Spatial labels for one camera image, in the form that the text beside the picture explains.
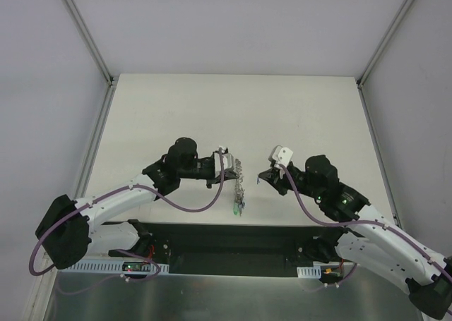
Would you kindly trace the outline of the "metal key organizer ring disc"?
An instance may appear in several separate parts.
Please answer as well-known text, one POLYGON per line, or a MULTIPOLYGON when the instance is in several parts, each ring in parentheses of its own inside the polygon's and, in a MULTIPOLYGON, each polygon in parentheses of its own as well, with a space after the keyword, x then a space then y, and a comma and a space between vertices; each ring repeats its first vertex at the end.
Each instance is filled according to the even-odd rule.
MULTIPOLYGON (((239 159, 235 159, 235 164, 242 164, 239 159)), ((240 204, 244 200, 244 187, 243 187, 244 175, 240 181, 235 181, 234 185, 234 203, 240 204)))

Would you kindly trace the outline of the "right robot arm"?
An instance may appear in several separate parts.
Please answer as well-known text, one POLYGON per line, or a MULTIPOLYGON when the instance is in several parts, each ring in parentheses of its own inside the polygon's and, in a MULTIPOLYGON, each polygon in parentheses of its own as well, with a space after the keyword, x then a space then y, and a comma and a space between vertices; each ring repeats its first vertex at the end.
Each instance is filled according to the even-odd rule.
POLYGON ((306 216, 326 232, 303 249, 315 261, 350 260, 396 285, 419 311, 442 320, 451 313, 451 258, 438 253, 385 218, 361 193, 338 177, 325 155, 298 169, 291 156, 272 155, 258 178, 280 195, 313 198, 329 219, 306 216))

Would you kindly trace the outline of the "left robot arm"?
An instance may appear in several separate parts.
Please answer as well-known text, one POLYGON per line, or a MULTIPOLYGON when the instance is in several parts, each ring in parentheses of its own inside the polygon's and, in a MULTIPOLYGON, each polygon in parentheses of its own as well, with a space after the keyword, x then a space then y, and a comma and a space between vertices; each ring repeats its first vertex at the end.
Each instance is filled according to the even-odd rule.
POLYGON ((237 163, 226 147, 199 157, 193 139, 179 138, 159 160, 118 188, 89 198, 55 198, 35 231, 38 243, 32 254, 44 249, 52 261, 50 267, 56 269, 69 268, 86 255, 130 253, 149 258, 152 238, 137 219, 112 225, 108 221, 156 200, 182 212, 205 212, 219 195, 201 208, 182 207, 167 196, 180 187, 183 179, 205 181, 207 188, 217 185, 221 192, 226 181, 238 178, 237 163))

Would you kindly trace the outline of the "green key tag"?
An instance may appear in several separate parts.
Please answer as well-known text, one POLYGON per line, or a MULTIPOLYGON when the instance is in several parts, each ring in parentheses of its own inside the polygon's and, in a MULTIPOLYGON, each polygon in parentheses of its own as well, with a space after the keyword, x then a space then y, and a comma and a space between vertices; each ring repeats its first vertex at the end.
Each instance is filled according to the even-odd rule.
POLYGON ((233 212, 234 212, 234 215, 236 215, 236 216, 238 216, 240 214, 240 206, 236 202, 234 203, 233 212))

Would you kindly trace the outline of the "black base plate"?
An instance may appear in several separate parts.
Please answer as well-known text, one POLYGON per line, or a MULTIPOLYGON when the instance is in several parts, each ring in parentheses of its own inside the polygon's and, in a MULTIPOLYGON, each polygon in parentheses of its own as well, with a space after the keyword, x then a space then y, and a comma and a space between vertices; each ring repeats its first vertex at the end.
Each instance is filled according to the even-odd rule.
POLYGON ((130 253, 169 265, 172 274, 295 278, 300 267, 335 262, 345 228, 138 223, 130 253))

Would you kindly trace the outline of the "left aluminium frame rail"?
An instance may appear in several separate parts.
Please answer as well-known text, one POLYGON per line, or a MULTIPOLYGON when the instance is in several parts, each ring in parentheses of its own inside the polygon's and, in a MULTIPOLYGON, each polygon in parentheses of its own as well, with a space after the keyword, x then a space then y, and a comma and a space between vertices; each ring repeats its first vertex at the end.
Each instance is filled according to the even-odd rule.
POLYGON ((76 41, 75 46, 66 46, 64 52, 84 63, 61 78, 64 81, 63 91, 73 101, 63 107, 61 113, 63 119, 71 119, 73 130, 64 134, 69 139, 65 146, 71 158, 65 162, 69 167, 66 173, 68 184, 58 193, 69 194, 73 198, 85 191, 88 168, 92 166, 95 154, 95 136, 104 124, 102 118, 108 112, 117 76, 108 66, 79 3, 76 0, 61 0, 61 4, 70 18, 71 37, 76 41))

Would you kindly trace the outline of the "aluminium frame rail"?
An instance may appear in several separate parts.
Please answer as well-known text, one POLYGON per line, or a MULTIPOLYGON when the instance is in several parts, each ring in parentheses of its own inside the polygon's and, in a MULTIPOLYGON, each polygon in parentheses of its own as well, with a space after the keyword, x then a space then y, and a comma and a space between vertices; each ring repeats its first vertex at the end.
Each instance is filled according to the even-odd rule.
POLYGON ((392 104, 390 102, 388 104, 383 103, 389 99, 387 92, 393 88, 377 77, 394 40, 399 36, 404 23, 417 2, 418 0, 402 1, 356 81, 391 209, 391 216, 398 226, 403 224, 400 221, 400 210, 396 202, 396 187, 391 183, 391 140, 387 138, 388 132, 391 130, 388 112, 391 111, 392 104))
POLYGON ((66 46, 64 52, 84 63, 61 78, 64 81, 63 91, 73 101, 63 107, 61 113, 63 119, 71 119, 73 130, 64 134, 69 139, 65 146, 71 158, 65 162, 69 167, 66 173, 68 184, 58 193, 69 194, 73 198, 85 191, 88 168, 92 166, 95 154, 95 136, 104 124, 102 118, 108 112, 117 76, 108 66, 79 3, 76 0, 61 0, 61 4, 70 18, 71 37, 76 41, 75 46, 66 46))

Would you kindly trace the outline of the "right aluminium frame rail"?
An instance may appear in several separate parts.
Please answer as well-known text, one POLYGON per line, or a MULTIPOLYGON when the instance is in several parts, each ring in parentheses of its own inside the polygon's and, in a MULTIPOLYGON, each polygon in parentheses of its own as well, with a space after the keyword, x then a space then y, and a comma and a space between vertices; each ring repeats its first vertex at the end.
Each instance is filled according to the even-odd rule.
POLYGON ((377 77, 394 40, 399 36, 404 23, 417 2, 418 0, 402 1, 356 81, 391 209, 391 216, 398 226, 403 224, 400 221, 400 210, 396 202, 396 187, 391 183, 391 140, 387 138, 388 132, 391 130, 388 112, 391 111, 392 104, 390 102, 388 104, 383 103, 389 99, 387 92, 393 88, 377 77))

